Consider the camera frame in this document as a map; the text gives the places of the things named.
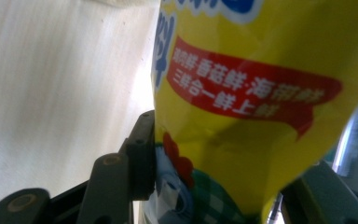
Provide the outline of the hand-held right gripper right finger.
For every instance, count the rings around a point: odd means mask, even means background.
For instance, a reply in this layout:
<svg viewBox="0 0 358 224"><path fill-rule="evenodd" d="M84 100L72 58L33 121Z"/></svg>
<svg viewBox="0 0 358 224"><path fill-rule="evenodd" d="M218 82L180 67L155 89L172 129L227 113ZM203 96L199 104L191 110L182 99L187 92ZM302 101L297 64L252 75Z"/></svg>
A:
<svg viewBox="0 0 358 224"><path fill-rule="evenodd" d="M282 190L285 224L358 224L358 195L324 161Z"/></svg>

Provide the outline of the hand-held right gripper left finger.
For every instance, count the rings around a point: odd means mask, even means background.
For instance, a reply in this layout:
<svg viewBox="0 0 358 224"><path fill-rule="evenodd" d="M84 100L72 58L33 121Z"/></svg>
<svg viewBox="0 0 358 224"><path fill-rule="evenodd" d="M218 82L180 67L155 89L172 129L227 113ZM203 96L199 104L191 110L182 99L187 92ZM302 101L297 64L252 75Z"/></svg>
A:
<svg viewBox="0 0 358 224"><path fill-rule="evenodd" d="M155 111L144 112L136 121L126 141L125 152L130 162L131 198L147 201L155 190Z"/></svg>

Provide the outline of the yellow spouted seasoning pouch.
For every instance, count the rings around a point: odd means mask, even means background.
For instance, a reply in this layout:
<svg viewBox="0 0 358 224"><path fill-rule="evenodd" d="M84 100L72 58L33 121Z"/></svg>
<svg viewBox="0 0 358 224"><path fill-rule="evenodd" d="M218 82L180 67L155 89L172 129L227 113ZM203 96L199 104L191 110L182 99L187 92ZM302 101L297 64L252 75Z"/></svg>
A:
<svg viewBox="0 0 358 224"><path fill-rule="evenodd" d="M265 221L358 106L358 0L160 0L160 224Z"/></svg>

